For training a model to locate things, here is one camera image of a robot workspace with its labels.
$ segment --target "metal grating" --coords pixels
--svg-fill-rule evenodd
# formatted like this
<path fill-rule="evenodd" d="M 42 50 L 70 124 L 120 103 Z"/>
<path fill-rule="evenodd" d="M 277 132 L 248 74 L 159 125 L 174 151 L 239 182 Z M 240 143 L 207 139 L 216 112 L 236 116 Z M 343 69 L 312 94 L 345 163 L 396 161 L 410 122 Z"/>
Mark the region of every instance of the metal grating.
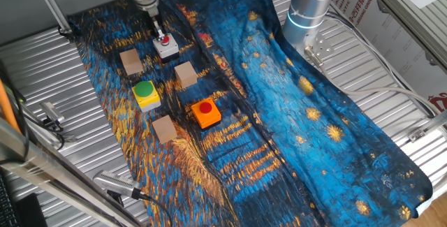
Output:
<path fill-rule="evenodd" d="M 64 131 L 77 138 L 76 143 L 67 143 L 61 150 L 71 163 L 90 178 L 100 170 L 131 178 L 74 44 L 61 37 L 56 29 L 51 29 L 0 48 L 0 59 L 36 116 L 43 116 L 38 105 L 42 101 L 53 103 L 65 116 Z M 13 194 L 17 199 L 30 193 L 38 194 L 48 226 L 103 226 L 91 216 L 13 174 L 8 179 L 15 188 Z M 148 217 L 141 201 L 123 199 L 126 209 L 139 220 Z"/>
<path fill-rule="evenodd" d="M 279 20 L 284 23 L 290 0 L 273 0 Z M 342 25 L 328 20 L 322 35 L 335 54 L 323 59 L 328 72 L 349 90 L 396 87 L 379 60 Z M 29 108 L 38 116 L 41 101 L 52 102 L 67 118 L 65 128 L 77 136 L 77 143 L 61 153 L 92 177 L 106 169 L 131 177 L 121 149 L 110 130 L 101 106 L 80 61 L 78 51 L 56 29 L 0 48 L 0 58 L 13 73 L 17 87 L 29 99 Z M 427 122 L 425 114 L 407 96 L 392 92 L 351 97 L 404 152 L 437 182 L 447 173 L 447 140 L 440 132 L 410 143 L 408 133 Z M 48 226 L 103 226 L 90 216 L 71 207 L 18 177 L 9 176 L 17 198 L 37 193 Z M 125 198 L 127 210 L 139 220 L 147 218 L 142 203 Z"/>
<path fill-rule="evenodd" d="M 441 43 L 447 47 L 447 0 L 436 0 L 422 8 L 424 23 L 436 33 Z"/>

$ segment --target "metal bracket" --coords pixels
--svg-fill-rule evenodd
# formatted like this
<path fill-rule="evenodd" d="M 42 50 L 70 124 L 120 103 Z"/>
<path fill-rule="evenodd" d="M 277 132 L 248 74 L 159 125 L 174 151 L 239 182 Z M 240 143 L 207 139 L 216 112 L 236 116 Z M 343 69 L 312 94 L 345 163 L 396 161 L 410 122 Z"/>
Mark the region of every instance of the metal bracket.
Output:
<path fill-rule="evenodd" d="M 39 106 L 54 123 L 65 122 L 65 117 L 50 102 L 41 102 Z"/>
<path fill-rule="evenodd" d="M 78 141 L 76 136 L 71 134 L 64 134 L 63 137 L 65 139 L 65 143 L 76 143 Z"/>
<path fill-rule="evenodd" d="M 415 142 L 431 132 L 441 128 L 444 124 L 447 124 L 447 110 L 431 119 L 428 123 L 422 125 L 419 129 L 410 133 L 408 138 L 411 142 Z"/>
<path fill-rule="evenodd" d="M 316 35 L 316 42 L 313 47 L 313 51 L 320 59 L 330 57 L 334 54 L 334 48 L 320 33 Z"/>

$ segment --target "orange button base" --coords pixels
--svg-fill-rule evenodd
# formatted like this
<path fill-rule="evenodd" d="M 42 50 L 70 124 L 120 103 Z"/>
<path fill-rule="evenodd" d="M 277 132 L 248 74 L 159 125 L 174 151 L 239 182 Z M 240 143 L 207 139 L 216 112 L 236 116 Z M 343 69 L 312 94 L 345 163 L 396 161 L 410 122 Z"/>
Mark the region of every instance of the orange button base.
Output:
<path fill-rule="evenodd" d="M 197 119 L 201 129 L 206 129 L 208 126 L 216 124 L 221 121 L 221 113 L 214 104 L 211 98 L 207 98 L 199 103 L 191 106 L 194 117 Z"/>

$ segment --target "blue patterned cloth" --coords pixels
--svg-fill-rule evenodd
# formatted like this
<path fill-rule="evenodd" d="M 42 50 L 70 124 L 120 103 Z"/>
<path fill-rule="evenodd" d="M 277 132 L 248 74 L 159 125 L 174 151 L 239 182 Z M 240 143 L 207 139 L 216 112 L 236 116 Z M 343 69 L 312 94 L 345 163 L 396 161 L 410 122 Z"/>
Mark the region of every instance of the blue patterned cloth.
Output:
<path fill-rule="evenodd" d="M 159 61 L 130 0 L 71 17 L 78 49 L 134 178 L 175 226 L 401 226 L 432 195 L 427 176 L 285 40 L 272 0 L 162 0 L 180 59 Z M 136 48 L 162 106 L 141 113 L 119 53 Z M 190 61 L 182 89 L 173 67 Z M 201 131 L 191 105 L 222 122 Z M 173 119 L 160 144 L 151 122 Z M 166 226 L 151 205 L 149 218 Z"/>

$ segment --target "yellow button base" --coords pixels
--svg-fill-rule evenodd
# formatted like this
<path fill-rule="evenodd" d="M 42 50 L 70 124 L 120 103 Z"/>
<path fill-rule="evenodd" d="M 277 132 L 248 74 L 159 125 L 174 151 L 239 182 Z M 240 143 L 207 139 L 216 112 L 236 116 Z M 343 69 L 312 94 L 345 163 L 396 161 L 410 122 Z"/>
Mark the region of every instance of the yellow button base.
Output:
<path fill-rule="evenodd" d="M 147 97 L 140 97 L 135 93 L 135 87 L 132 87 L 132 92 L 133 95 L 135 95 L 135 98 L 137 99 L 138 105 L 143 108 L 146 107 L 152 103 L 156 103 L 160 101 L 160 96 L 159 94 L 156 92 L 156 89 L 154 87 L 154 83 L 152 83 L 152 81 L 149 81 L 149 83 L 151 83 L 151 85 L 153 86 L 154 90 L 152 91 L 152 93 L 147 96 Z"/>
<path fill-rule="evenodd" d="M 200 105 L 204 102 L 208 102 L 209 104 L 211 104 L 211 111 L 206 114 L 200 111 Z M 216 124 L 220 122 L 222 119 L 221 113 L 219 112 L 219 110 L 216 107 L 216 104 L 214 104 L 214 101 L 211 98 L 207 98 L 199 103 L 192 105 L 191 109 L 193 110 L 194 117 L 197 119 L 197 122 L 199 123 L 202 129 L 205 129 L 208 126 Z"/>

